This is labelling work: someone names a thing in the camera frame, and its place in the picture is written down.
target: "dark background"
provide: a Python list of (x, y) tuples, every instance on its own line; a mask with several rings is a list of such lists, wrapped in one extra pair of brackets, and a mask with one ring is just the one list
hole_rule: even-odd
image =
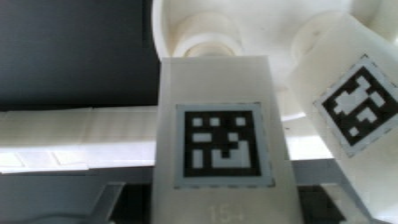
[(157, 105), (151, 0), (0, 0), (0, 110)]

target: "black square pattern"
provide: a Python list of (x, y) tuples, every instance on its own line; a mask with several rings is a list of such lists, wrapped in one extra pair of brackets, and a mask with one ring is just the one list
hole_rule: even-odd
[(260, 176), (253, 111), (185, 112), (185, 177)]
[(331, 89), (318, 107), (349, 144), (349, 154), (354, 154), (381, 137), (379, 129), (388, 129), (398, 114), (395, 86), (368, 57)]
[(176, 109), (176, 188), (276, 186), (262, 104)]

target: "white plastic structure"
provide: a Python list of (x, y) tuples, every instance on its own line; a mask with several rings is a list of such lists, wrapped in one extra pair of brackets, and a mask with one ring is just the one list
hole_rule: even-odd
[(190, 16), (178, 25), (174, 39), (174, 57), (242, 55), (238, 28), (221, 13)]
[(153, 180), (155, 224), (302, 223), (267, 57), (164, 59)]
[(397, 47), (350, 15), (331, 12), (299, 31), (293, 52), (302, 109), (372, 216), (398, 223)]
[(2, 173), (155, 164), (157, 107), (0, 115)]

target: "gray surface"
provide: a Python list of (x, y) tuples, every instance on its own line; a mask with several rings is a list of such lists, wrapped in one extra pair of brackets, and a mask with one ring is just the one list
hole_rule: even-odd
[(372, 220), (375, 224), (384, 223), (373, 220), (370, 216), (370, 211), (361, 202), (356, 190), (352, 188), (350, 182), (347, 180), (347, 177), (345, 177), (345, 174), (334, 159), (299, 160), (293, 162), (293, 170), (295, 170), (295, 179), (297, 179), (299, 186), (318, 185), (322, 183), (340, 184), (345, 192), (349, 193), (354, 199), (356, 205), (368, 217), (368, 220)]
[(151, 0), (2, 0), (0, 110), (157, 105)]
[(151, 168), (0, 175), (0, 223), (31, 224), (41, 218), (32, 223), (77, 223), (91, 215), (109, 182), (151, 183)]
[[(338, 183), (357, 201), (370, 218), (336, 161), (302, 160), (293, 162), (297, 185)], [(0, 223), (29, 224), (29, 220), (50, 218), (47, 223), (70, 224), (91, 215), (98, 196), (109, 182), (151, 183), (153, 168), (102, 169), (87, 172), (0, 175)]]

